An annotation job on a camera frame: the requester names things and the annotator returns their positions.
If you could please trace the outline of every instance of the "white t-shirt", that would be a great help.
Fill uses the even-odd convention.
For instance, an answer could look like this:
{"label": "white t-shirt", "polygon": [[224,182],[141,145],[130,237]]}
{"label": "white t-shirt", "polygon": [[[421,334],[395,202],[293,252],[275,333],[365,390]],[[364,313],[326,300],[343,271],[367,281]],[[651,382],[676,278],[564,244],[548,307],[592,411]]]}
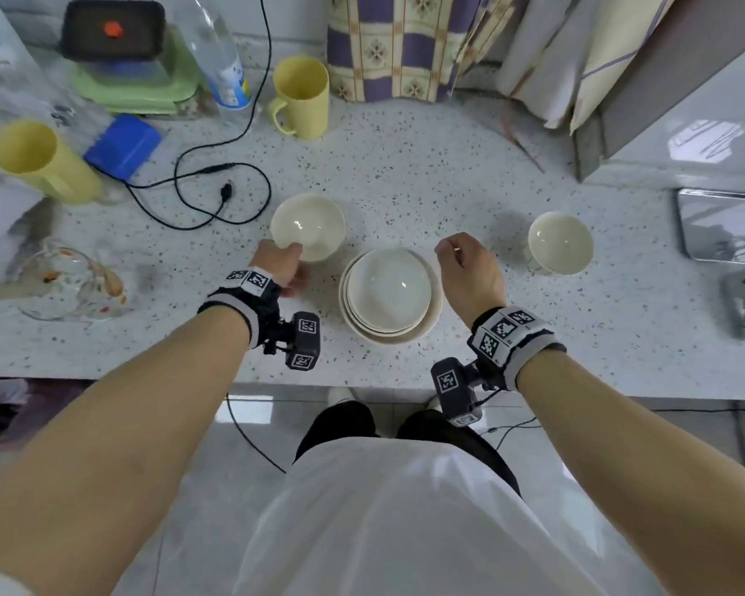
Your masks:
{"label": "white t-shirt", "polygon": [[[238,596],[602,594],[491,469],[455,446],[312,448],[260,518]],[[25,596],[0,576],[0,596]]]}

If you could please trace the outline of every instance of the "black pants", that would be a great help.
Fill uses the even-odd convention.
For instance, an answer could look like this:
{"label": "black pants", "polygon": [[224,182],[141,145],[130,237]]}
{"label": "black pants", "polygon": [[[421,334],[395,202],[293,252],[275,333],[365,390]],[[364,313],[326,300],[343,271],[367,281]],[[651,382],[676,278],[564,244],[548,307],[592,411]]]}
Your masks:
{"label": "black pants", "polygon": [[[296,452],[296,460],[312,447],[343,437],[378,437],[370,409],[359,401],[346,401],[326,408],[312,423]],[[397,431],[399,440],[436,441],[450,443],[471,454],[502,477],[521,496],[517,478],[505,460],[486,440],[469,427],[450,424],[437,410],[423,410],[411,414]]]}

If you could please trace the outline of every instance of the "person's right arm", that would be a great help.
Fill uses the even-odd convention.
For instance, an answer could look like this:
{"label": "person's right arm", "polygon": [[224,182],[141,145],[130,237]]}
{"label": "person's right arm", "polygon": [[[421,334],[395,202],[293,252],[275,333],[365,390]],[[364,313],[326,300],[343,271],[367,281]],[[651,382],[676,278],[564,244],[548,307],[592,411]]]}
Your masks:
{"label": "person's right arm", "polygon": [[[468,234],[437,247],[450,306],[467,326],[505,305],[496,258]],[[543,351],[519,392],[560,458],[673,594],[745,594],[745,468]]]}

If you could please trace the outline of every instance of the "black lid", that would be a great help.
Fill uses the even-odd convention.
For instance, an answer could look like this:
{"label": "black lid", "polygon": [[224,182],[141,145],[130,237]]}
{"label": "black lid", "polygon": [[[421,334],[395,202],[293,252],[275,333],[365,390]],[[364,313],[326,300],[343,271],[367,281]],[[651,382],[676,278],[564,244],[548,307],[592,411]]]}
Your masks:
{"label": "black lid", "polygon": [[163,51],[166,12],[150,0],[72,0],[60,52],[76,62],[151,60]]}

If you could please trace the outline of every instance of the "wrist-mounted camera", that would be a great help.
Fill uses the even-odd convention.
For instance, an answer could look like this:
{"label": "wrist-mounted camera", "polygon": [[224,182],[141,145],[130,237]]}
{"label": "wrist-mounted camera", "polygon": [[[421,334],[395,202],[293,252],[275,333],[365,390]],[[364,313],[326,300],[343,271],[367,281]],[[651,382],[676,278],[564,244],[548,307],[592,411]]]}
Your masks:
{"label": "wrist-mounted camera", "polygon": [[472,325],[466,344],[477,359],[463,365],[456,358],[437,361],[430,369],[444,415],[457,427],[479,421],[480,406],[474,388],[516,391],[519,370],[545,349],[566,351],[550,326],[530,311],[516,306],[492,308]]}
{"label": "wrist-mounted camera", "polygon": [[279,317],[279,295],[281,287],[266,270],[237,270],[207,297],[199,313],[215,305],[236,310],[248,325],[249,349],[261,345],[268,355],[284,351],[288,368],[312,370],[320,357],[320,319],[309,311],[297,311],[286,322]]}

